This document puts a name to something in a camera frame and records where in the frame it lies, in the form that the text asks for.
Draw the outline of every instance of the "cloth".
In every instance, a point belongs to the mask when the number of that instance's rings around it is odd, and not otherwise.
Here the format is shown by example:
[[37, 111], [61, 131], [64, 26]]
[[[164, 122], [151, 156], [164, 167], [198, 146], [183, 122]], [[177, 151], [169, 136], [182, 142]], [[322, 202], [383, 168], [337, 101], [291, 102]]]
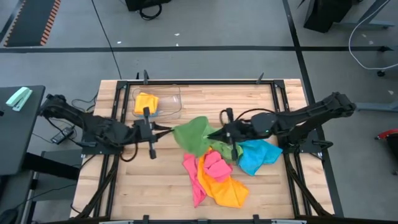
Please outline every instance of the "cloth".
[[206, 174], [217, 182], [224, 182], [232, 173], [232, 166], [228, 165], [217, 151], [211, 151], [207, 154], [203, 168]]
[[238, 166], [253, 176], [263, 164], [273, 164], [282, 153], [282, 149], [264, 140], [250, 140], [238, 143], [243, 149]]
[[[210, 147], [212, 149], [221, 153], [221, 156], [228, 164], [233, 163], [232, 145], [226, 144], [225, 142], [221, 142], [221, 141], [214, 141], [214, 140], [210, 140], [210, 141], [211, 141]], [[238, 158], [239, 158], [243, 153], [242, 147], [237, 144], [236, 150], [238, 151]]]
[[198, 162], [198, 180], [201, 186], [205, 189], [206, 194], [209, 197], [214, 198], [218, 205], [225, 207], [241, 208], [246, 197], [249, 194], [249, 190], [237, 180], [234, 180], [229, 175], [223, 182], [218, 182], [214, 177], [210, 176], [205, 171], [205, 163], [207, 155], [214, 152], [211, 150], [208, 154], [205, 154], [199, 158]]
[[198, 180], [198, 162], [194, 155], [185, 153], [182, 165], [188, 171], [192, 184], [193, 206], [196, 208], [206, 198], [205, 189]]
[[136, 97], [136, 104], [134, 107], [134, 113], [135, 114], [144, 114], [144, 108], [149, 107], [149, 113], [154, 114], [157, 111], [157, 104], [159, 103], [159, 98], [140, 92], [138, 96]]
[[199, 116], [187, 124], [178, 125], [173, 128], [173, 135], [178, 145], [188, 153], [200, 157], [206, 153], [212, 140], [207, 135], [215, 132], [209, 120], [205, 116]]

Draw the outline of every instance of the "clear plastic tray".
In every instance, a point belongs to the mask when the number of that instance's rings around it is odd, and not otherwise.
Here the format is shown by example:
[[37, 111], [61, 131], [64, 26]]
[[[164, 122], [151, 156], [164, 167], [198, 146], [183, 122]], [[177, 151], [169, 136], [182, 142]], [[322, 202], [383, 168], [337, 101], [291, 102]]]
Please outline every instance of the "clear plastic tray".
[[[159, 98], [156, 114], [149, 116], [151, 121], [179, 119], [181, 117], [181, 90], [177, 85], [162, 88], [136, 88], [132, 92], [134, 108], [136, 107], [136, 98], [139, 93], [152, 94]], [[140, 119], [144, 117], [142, 114], [136, 114], [134, 110], [132, 114]]]

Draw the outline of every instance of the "blue cloth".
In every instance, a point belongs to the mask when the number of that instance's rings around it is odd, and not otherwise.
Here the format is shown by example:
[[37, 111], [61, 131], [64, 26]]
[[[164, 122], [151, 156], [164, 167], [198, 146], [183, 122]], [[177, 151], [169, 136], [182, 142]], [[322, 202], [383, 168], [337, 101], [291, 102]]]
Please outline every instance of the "blue cloth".
[[264, 140], [250, 140], [239, 142], [243, 155], [238, 166], [247, 174], [254, 176], [263, 164], [273, 164], [282, 153], [282, 149]]

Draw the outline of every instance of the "green cloth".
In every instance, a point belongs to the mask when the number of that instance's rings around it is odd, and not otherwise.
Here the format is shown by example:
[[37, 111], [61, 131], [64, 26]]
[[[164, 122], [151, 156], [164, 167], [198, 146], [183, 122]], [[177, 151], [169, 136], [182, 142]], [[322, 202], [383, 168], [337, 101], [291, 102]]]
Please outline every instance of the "green cloth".
[[[225, 142], [221, 141], [211, 141], [212, 143], [210, 144], [210, 147], [218, 151], [226, 163], [230, 164], [234, 162], [232, 160], [232, 145], [226, 144]], [[243, 149], [241, 146], [236, 145], [236, 150], [238, 151], [239, 158], [243, 154]]]
[[178, 145], [185, 149], [188, 153], [200, 157], [204, 155], [212, 140], [207, 135], [215, 132], [209, 120], [205, 116], [199, 116], [187, 124], [182, 124], [173, 128], [173, 135]]
[[[205, 116], [199, 116], [187, 124], [182, 124], [173, 128], [173, 135], [178, 145], [188, 153], [201, 157], [208, 148], [218, 151], [227, 163], [232, 163], [232, 146], [207, 138], [207, 135], [217, 131], [210, 126], [209, 120]], [[242, 155], [242, 147], [236, 145], [238, 156]]]

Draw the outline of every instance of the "floor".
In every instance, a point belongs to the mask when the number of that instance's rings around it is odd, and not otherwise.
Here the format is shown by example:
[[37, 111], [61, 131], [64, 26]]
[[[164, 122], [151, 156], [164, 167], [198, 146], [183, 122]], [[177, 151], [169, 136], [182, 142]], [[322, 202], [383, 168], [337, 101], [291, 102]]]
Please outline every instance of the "floor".
[[[0, 27], [8, 20], [18, 0], [0, 0]], [[116, 50], [115, 57], [123, 79], [135, 78], [146, 69], [150, 78], [303, 78], [304, 64], [299, 64], [294, 50], [175, 50], [184, 46], [284, 46], [294, 42], [286, 18], [284, 2], [276, 0], [173, 0], [164, 5], [162, 15], [143, 21], [128, 12], [123, 0], [94, 0], [111, 45], [118, 47], [160, 47], [158, 51]], [[287, 0], [298, 40], [302, 47], [341, 47], [348, 45], [352, 29], [338, 26], [326, 34], [303, 28], [308, 1]], [[372, 4], [366, 0], [353, 6], [344, 21], [355, 21]], [[398, 24], [391, 1], [376, 19]], [[398, 28], [359, 30], [353, 46], [398, 45]], [[107, 48], [108, 43], [90, 0], [62, 1], [45, 53], [5, 53], [0, 49], [0, 86], [45, 85], [46, 93], [63, 94], [72, 99], [91, 99], [100, 80], [118, 79], [110, 52], [81, 52], [82, 48]], [[398, 69], [377, 77], [375, 71], [361, 68], [349, 52], [302, 52], [310, 86], [316, 100], [333, 91], [349, 96], [353, 102], [388, 103], [398, 100]], [[355, 51], [367, 66], [397, 63], [397, 52], [383, 54]], [[311, 97], [307, 83], [307, 96]], [[360, 111], [352, 117], [336, 119], [323, 126], [330, 148], [331, 163], [344, 215], [355, 218], [398, 220], [398, 177], [391, 174], [398, 163], [386, 144], [375, 141], [376, 134], [396, 128], [394, 113]], [[56, 134], [42, 118], [34, 133], [45, 139]], [[55, 146], [32, 137], [29, 151], [75, 149], [70, 142]], [[71, 201], [38, 203], [34, 220], [49, 222], [68, 218]]]

